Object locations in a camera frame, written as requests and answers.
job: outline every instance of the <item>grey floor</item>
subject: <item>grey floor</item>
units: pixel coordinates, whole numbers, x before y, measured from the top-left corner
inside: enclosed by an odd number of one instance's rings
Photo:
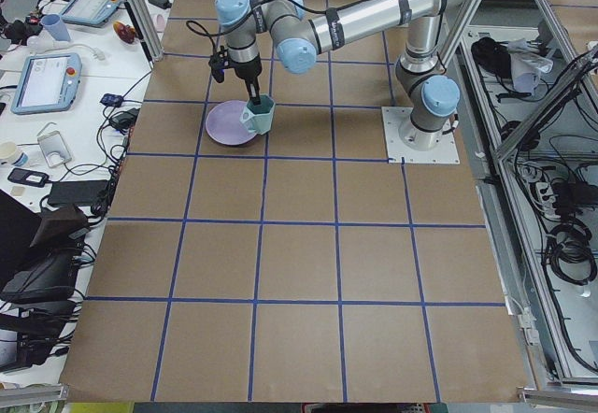
[[[23,20],[34,9],[37,0],[6,0],[0,7],[8,21]],[[540,20],[536,9],[530,7],[529,0],[522,0],[517,8],[518,15],[505,17],[501,14],[501,0],[487,0],[478,11],[474,21],[476,24],[502,24],[513,26],[535,26]],[[6,50],[9,41],[0,38],[0,50]],[[295,413],[301,411],[299,404],[136,404],[135,413]],[[484,404],[448,405],[450,413],[542,413],[544,408],[532,410],[527,405],[509,404],[503,406],[490,406]],[[573,413],[573,410],[551,409],[551,412]]]

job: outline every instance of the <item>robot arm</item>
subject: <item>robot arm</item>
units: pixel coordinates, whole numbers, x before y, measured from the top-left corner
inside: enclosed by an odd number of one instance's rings
[[[454,108],[441,107],[432,117],[422,95],[422,83],[436,71],[436,40],[440,16],[447,7],[455,7],[464,0],[360,0],[339,8],[328,8],[324,15],[304,20],[299,6],[303,0],[216,0],[218,19],[225,33],[227,66],[235,70],[247,86],[250,100],[259,104],[258,76],[262,72],[256,35],[269,32],[278,58],[285,69],[304,74],[316,63],[317,55],[337,50],[363,37],[409,23],[406,51],[396,66],[397,77],[414,103],[415,117],[423,132],[441,129]],[[456,106],[454,88],[451,100]]]

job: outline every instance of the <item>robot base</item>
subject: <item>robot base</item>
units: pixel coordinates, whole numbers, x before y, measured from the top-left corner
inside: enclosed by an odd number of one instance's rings
[[[455,138],[452,133],[438,135],[438,142],[430,150],[415,150],[409,147],[401,134],[403,125],[409,120],[410,107],[383,107],[382,120],[384,121],[384,136],[386,138],[386,151],[390,163],[407,164],[458,164],[459,153],[455,145]],[[418,142],[424,146],[424,142],[433,140],[434,137],[418,137]]]

